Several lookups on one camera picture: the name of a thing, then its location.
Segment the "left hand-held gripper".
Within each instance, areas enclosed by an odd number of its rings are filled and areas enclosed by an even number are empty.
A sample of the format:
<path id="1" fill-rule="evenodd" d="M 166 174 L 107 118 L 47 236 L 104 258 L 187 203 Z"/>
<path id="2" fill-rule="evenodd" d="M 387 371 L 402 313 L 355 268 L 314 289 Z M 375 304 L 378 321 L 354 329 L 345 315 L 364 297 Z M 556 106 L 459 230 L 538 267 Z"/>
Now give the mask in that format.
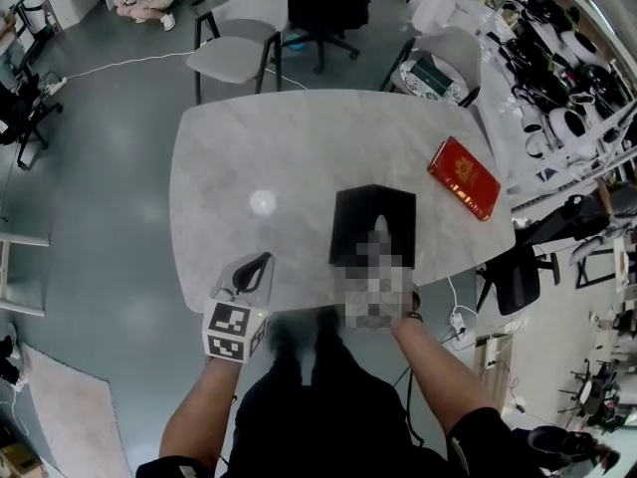
<path id="1" fill-rule="evenodd" d="M 202 320 L 208 357 L 245 363 L 254 354 L 266 334 L 274 270 L 270 252 L 246 255 L 222 269 Z"/>

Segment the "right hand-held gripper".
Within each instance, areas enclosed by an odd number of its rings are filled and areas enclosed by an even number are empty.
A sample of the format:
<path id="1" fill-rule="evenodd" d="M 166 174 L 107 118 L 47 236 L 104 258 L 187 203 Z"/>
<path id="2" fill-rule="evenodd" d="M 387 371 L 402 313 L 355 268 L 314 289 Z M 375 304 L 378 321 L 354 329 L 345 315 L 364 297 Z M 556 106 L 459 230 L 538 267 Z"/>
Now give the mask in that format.
<path id="1" fill-rule="evenodd" d="M 380 215 L 346 256 L 342 304 L 348 328 L 395 328 L 413 307 L 412 270 L 392 244 L 388 220 Z"/>

